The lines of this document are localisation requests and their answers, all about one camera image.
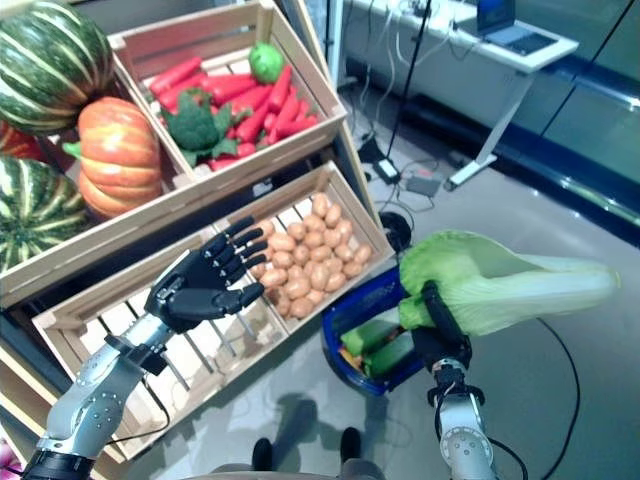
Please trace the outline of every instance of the green vegetable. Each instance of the green vegetable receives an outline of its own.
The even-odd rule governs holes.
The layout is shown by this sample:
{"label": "green vegetable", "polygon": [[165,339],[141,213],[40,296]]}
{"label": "green vegetable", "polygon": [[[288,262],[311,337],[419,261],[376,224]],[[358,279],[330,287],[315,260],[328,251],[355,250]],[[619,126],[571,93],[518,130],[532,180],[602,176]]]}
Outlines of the green vegetable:
{"label": "green vegetable", "polygon": [[0,272],[83,231],[76,186],[35,160],[0,155]]}
{"label": "green vegetable", "polygon": [[617,273],[591,260],[519,255],[474,233],[444,231],[413,247],[400,263],[411,295],[400,302],[407,329],[433,327],[420,291],[434,280],[468,335],[486,335],[537,316],[570,313],[603,302]]}
{"label": "green vegetable", "polygon": [[225,138],[232,122],[231,106],[221,108],[214,115],[210,97],[201,89],[189,89],[180,94],[177,114],[162,110],[169,133],[192,167],[201,158],[237,154],[237,142]]}
{"label": "green vegetable", "polygon": [[35,134],[75,125],[113,77],[113,55],[89,17],[53,1],[0,23],[0,116]]}
{"label": "green vegetable", "polygon": [[256,43],[249,53],[251,73],[261,83],[275,83],[284,68],[284,57],[273,45]]}
{"label": "green vegetable", "polygon": [[340,340],[349,353],[357,357],[378,348],[399,326],[398,309],[392,308],[349,330]]}
{"label": "green vegetable", "polygon": [[413,352],[411,333],[404,332],[371,355],[364,357],[364,373],[371,378],[381,377],[402,363]]}

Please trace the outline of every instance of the pumpkin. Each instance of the pumpkin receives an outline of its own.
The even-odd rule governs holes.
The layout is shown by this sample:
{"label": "pumpkin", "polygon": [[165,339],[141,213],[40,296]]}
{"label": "pumpkin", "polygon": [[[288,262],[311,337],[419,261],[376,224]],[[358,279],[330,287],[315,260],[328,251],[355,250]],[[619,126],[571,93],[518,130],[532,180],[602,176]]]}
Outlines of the pumpkin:
{"label": "pumpkin", "polygon": [[0,23],[0,117],[19,130],[72,128],[112,77],[107,38],[73,7],[36,1]]}
{"label": "pumpkin", "polygon": [[64,144],[79,158],[78,189],[96,213],[113,218],[162,194],[158,140],[131,102],[103,97],[78,118],[80,142]]}
{"label": "pumpkin", "polygon": [[36,139],[16,130],[2,119],[0,119],[0,153],[18,158],[42,160],[42,152]]}
{"label": "pumpkin", "polygon": [[88,226],[74,183],[51,166],[0,155],[0,272]]}

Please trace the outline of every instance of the broccoli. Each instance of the broccoli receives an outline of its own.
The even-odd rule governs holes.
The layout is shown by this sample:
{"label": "broccoli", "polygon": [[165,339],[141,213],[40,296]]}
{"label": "broccoli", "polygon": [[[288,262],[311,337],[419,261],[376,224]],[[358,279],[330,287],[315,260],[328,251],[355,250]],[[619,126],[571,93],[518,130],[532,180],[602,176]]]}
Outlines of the broccoli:
{"label": "broccoli", "polygon": [[178,113],[162,111],[169,133],[187,162],[193,167],[201,157],[216,157],[222,153],[235,155],[237,143],[225,138],[231,125],[231,107],[211,113],[210,95],[199,88],[180,94]]}

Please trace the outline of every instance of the laptop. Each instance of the laptop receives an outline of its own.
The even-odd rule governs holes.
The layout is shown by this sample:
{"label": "laptop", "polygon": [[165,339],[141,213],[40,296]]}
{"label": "laptop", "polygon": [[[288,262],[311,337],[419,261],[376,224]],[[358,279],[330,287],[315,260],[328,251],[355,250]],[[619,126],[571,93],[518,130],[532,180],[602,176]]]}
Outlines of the laptop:
{"label": "laptop", "polygon": [[471,35],[522,56],[557,42],[555,38],[514,25],[515,20],[515,0],[479,0],[476,18],[460,22],[458,26]]}

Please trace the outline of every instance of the potato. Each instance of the potato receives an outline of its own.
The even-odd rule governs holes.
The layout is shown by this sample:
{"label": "potato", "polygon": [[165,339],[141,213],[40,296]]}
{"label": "potato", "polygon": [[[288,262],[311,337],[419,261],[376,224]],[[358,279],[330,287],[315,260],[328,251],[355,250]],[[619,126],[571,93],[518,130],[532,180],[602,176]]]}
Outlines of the potato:
{"label": "potato", "polygon": [[291,300],[304,297],[311,289],[311,282],[307,277],[298,277],[293,280],[289,280],[284,286],[284,292]]}
{"label": "potato", "polygon": [[298,245],[293,249],[293,260],[297,265],[304,265],[309,261],[309,247]]}
{"label": "potato", "polygon": [[343,262],[338,257],[327,258],[323,265],[327,267],[329,273],[340,273],[342,271]]}
{"label": "potato", "polygon": [[312,213],[311,215],[307,215],[302,220],[302,223],[305,227],[307,227],[307,231],[309,232],[324,232],[327,226],[324,224],[322,219],[316,214]]}
{"label": "potato", "polygon": [[327,280],[329,280],[329,269],[322,264],[318,264],[313,268],[311,272],[311,287],[314,290],[324,290],[327,286]]}
{"label": "potato", "polygon": [[266,288],[276,287],[283,285],[287,281],[287,272],[279,268],[267,270],[260,278],[260,283]]}
{"label": "potato", "polygon": [[292,265],[287,274],[289,276],[289,280],[299,277],[308,277],[300,265]]}
{"label": "potato", "polygon": [[336,225],[336,230],[340,232],[340,242],[344,244],[349,243],[351,235],[353,235],[353,224],[351,223],[351,220],[347,220],[346,218],[340,219]]}
{"label": "potato", "polygon": [[327,228],[322,233],[322,236],[324,238],[324,244],[329,248],[336,248],[338,245],[340,245],[340,239],[342,238],[342,235],[336,229]]}
{"label": "potato", "polygon": [[335,292],[342,287],[347,281],[347,277],[342,272],[332,273],[329,275],[327,285],[324,287],[325,292]]}
{"label": "potato", "polygon": [[322,300],[324,300],[325,297],[325,293],[321,292],[320,290],[309,290],[309,293],[307,293],[304,298],[311,300],[311,303],[313,303],[313,306],[315,307],[316,305],[318,305],[320,302],[322,302]]}
{"label": "potato", "polygon": [[304,226],[304,224],[302,224],[300,222],[295,222],[295,223],[290,224],[287,227],[287,233],[294,240],[297,240],[298,242],[301,242],[302,239],[304,238],[305,234],[307,233],[307,228]]}
{"label": "potato", "polygon": [[266,292],[269,301],[275,305],[277,312],[286,317],[291,308],[291,300],[284,293],[281,287],[270,288]]}
{"label": "potato", "polygon": [[342,218],[342,207],[337,203],[331,205],[331,208],[327,210],[327,214],[324,217],[324,223],[329,228],[335,228],[338,222]]}
{"label": "potato", "polygon": [[313,269],[315,268],[316,265],[318,265],[318,263],[314,261],[310,261],[305,264],[304,273],[307,277],[311,276],[311,272],[313,272]]}
{"label": "potato", "polygon": [[286,233],[276,232],[269,237],[269,246],[276,252],[292,252],[296,248],[296,241]]}
{"label": "potato", "polygon": [[362,273],[362,264],[354,260],[353,262],[347,263],[342,269],[342,272],[347,278],[357,277]]}
{"label": "potato", "polygon": [[251,275],[253,275],[256,280],[260,280],[260,277],[262,277],[262,275],[264,275],[266,271],[267,267],[264,265],[264,263],[259,263],[258,265],[254,265],[249,269],[249,272],[251,272]]}
{"label": "potato", "polygon": [[371,253],[371,245],[363,243],[358,248],[356,248],[356,251],[353,254],[353,261],[360,264],[365,264],[367,263],[369,258],[371,258]]}
{"label": "potato", "polygon": [[274,250],[273,250],[273,247],[270,247],[267,245],[267,248],[262,250],[260,253],[263,253],[264,256],[267,258],[267,262],[270,262],[274,254]]}
{"label": "potato", "polygon": [[327,210],[329,210],[329,198],[327,198],[327,195],[324,193],[316,193],[313,196],[311,211],[320,218],[324,218],[327,214]]}
{"label": "potato", "polygon": [[344,243],[341,245],[338,245],[336,248],[333,249],[333,251],[338,257],[340,257],[340,260],[342,260],[345,263],[348,263],[351,260],[353,260],[353,250],[351,250],[349,246],[345,245]]}
{"label": "potato", "polygon": [[313,303],[308,298],[297,298],[293,302],[291,302],[291,308],[289,309],[289,313],[292,316],[302,319],[308,316],[313,310]]}
{"label": "potato", "polygon": [[287,270],[294,263],[293,255],[291,255],[289,252],[275,252],[273,254],[271,262],[273,263],[273,266],[275,268],[283,268]]}
{"label": "potato", "polygon": [[262,230],[262,237],[261,238],[270,237],[273,234],[273,232],[276,231],[276,229],[273,226],[273,223],[271,222],[271,220],[262,220],[261,222],[258,222],[256,227],[258,227],[258,228],[260,228]]}
{"label": "potato", "polygon": [[321,245],[311,250],[311,253],[309,255],[311,257],[311,260],[313,260],[314,262],[323,262],[327,258],[331,257],[331,249],[326,245]]}
{"label": "potato", "polygon": [[324,243],[322,233],[318,231],[309,232],[304,237],[304,244],[309,248],[317,248]]}

